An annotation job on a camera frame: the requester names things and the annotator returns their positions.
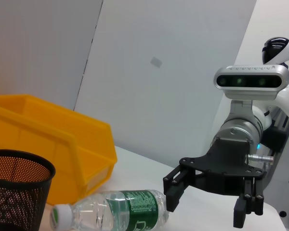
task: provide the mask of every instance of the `white bottle cap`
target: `white bottle cap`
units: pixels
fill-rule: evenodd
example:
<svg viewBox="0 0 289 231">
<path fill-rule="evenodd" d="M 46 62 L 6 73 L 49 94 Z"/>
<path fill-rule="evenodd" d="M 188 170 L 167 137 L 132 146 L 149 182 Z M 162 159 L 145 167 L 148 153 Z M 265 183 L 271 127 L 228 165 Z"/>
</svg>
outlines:
<svg viewBox="0 0 289 231">
<path fill-rule="evenodd" d="M 72 228 L 73 213 L 70 205 L 56 205 L 50 213 L 50 226 L 54 231 L 67 231 Z"/>
</svg>

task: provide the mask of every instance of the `small mark on wall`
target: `small mark on wall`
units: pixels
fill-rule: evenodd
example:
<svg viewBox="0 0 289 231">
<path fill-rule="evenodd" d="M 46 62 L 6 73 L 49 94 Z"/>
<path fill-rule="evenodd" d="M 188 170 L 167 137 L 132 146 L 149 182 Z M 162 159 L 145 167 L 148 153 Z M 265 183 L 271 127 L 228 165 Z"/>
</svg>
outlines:
<svg viewBox="0 0 289 231">
<path fill-rule="evenodd" d="M 156 58 L 156 57 L 153 57 L 152 59 L 151 59 L 151 64 L 152 65 L 154 65 L 154 66 L 156 66 L 156 67 L 158 67 L 158 68 L 160 68 L 160 66 L 162 65 L 162 61 L 161 60 L 159 60 L 158 58 Z"/>
</svg>

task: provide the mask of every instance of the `yellow plastic bin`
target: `yellow plastic bin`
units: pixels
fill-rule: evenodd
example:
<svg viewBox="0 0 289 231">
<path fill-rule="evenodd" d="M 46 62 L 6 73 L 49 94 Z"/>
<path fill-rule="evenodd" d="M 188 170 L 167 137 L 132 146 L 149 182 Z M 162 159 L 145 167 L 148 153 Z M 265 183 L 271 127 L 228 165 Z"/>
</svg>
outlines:
<svg viewBox="0 0 289 231">
<path fill-rule="evenodd" d="M 54 164 L 51 205 L 93 193 L 117 162 L 108 124 L 30 95 L 0 96 L 0 149 L 30 152 Z"/>
</svg>

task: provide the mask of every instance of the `mesh trash can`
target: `mesh trash can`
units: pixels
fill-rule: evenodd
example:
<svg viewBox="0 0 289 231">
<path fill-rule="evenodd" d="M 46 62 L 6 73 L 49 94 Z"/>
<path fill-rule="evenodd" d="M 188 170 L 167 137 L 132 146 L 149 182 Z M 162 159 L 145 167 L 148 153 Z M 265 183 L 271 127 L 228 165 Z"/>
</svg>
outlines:
<svg viewBox="0 0 289 231">
<path fill-rule="evenodd" d="M 0 231 L 38 231 L 54 166 L 26 152 L 0 150 Z"/>
</svg>

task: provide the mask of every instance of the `clear plastic bottle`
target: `clear plastic bottle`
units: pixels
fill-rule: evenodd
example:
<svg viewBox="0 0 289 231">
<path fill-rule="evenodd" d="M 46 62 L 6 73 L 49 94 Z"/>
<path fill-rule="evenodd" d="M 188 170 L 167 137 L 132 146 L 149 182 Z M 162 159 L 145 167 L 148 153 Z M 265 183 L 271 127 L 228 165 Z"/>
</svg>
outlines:
<svg viewBox="0 0 289 231">
<path fill-rule="evenodd" d="M 50 223 L 54 231 L 146 231 L 163 226 L 168 217 L 159 191 L 109 191 L 54 206 Z"/>
</svg>

